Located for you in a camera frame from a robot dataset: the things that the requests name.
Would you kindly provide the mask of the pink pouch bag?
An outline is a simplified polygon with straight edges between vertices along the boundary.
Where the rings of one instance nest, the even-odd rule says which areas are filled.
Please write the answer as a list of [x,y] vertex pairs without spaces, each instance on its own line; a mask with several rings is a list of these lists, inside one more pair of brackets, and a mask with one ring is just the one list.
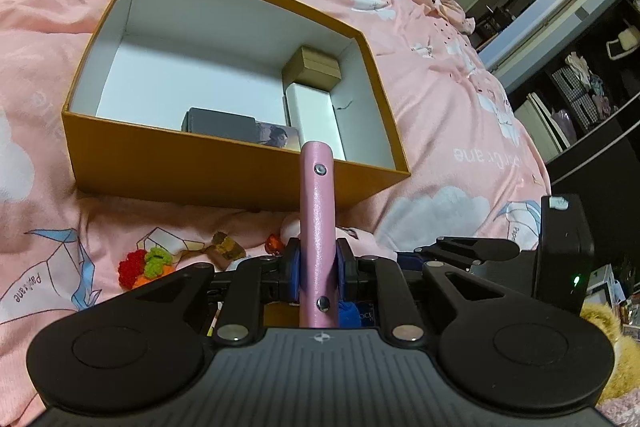
[[310,141],[300,151],[299,324],[335,329],[337,288],[333,155],[329,145]]

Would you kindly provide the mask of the amber brown hair clip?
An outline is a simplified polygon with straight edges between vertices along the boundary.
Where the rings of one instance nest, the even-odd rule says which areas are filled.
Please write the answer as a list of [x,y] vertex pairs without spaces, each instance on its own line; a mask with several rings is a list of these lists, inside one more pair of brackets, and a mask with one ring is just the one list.
[[205,254],[219,271],[226,271],[233,262],[246,257],[245,249],[224,232],[213,235]]

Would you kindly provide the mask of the yellow fluffy plush toy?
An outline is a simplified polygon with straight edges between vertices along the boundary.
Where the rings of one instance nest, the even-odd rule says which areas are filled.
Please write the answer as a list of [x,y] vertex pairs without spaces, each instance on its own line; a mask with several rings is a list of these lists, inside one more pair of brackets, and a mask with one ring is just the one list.
[[614,367],[598,401],[601,405],[608,400],[623,398],[629,392],[639,389],[639,343],[623,334],[620,318],[607,305],[584,303],[580,316],[596,325],[610,340],[614,350]]

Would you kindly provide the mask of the orange knitted carrot toy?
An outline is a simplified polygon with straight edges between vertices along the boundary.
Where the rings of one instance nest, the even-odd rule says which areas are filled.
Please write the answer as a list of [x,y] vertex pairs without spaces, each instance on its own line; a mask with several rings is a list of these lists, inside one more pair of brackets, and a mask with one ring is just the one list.
[[138,249],[126,254],[117,267],[119,285],[126,291],[166,277],[175,271],[171,254],[162,247]]

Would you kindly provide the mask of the photo card with picture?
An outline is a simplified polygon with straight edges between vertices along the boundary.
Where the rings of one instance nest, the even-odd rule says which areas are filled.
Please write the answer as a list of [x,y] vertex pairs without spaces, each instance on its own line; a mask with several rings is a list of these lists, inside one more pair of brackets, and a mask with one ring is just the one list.
[[256,128],[259,144],[275,148],[283,148],[283,150],[300,151],[299,135],[298,131],[294,127],[257,121]]

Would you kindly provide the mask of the dark shelf with items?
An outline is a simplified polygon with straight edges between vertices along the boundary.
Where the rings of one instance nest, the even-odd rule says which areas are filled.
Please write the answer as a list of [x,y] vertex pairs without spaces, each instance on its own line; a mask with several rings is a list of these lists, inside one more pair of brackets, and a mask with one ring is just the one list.
[[563,133],[546,161],[553,191],[586,206],[639,195],[639,10],[617,0],[509,94],[541,101]]

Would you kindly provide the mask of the dark grey flat box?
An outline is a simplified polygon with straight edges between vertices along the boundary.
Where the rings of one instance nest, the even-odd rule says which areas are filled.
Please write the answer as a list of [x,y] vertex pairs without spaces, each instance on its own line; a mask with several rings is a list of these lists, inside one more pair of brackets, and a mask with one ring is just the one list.
[[258,142],[257,122],[253,117],[213,109],[191,107],[183,117],[181,131],[219,139]]

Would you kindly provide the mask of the white rectangular box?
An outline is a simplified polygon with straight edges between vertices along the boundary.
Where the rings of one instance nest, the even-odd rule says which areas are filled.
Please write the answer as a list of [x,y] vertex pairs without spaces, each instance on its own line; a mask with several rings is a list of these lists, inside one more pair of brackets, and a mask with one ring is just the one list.
[[298,132],[299,143],[326,143],[331,147],[334,158],[344,160],[340,130],[329,93],[293,82],[286,88],[285,98],[288,117]]

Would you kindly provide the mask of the orange cardboard storage box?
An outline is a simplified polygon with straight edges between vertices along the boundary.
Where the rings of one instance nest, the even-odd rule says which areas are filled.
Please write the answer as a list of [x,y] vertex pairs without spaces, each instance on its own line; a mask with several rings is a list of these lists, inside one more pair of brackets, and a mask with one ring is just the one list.
[[293,210],[297,150],[181,131],[191,107],[291,126],[282,68],[301,46],[334,56],[328,92],[345,159],[342,208],[408,178],[390,103],[364,35],[297,0],[112,0],[62,110],[82,191],[157,202]]

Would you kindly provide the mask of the small gold cardboard box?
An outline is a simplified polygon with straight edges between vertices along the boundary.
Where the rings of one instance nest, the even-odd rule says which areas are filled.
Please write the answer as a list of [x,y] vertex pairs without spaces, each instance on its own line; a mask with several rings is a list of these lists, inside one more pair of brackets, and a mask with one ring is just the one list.
[[301,46],[282,68],[283,89],[299,83],[330,92],[342,80],[340,63],[329,54]]

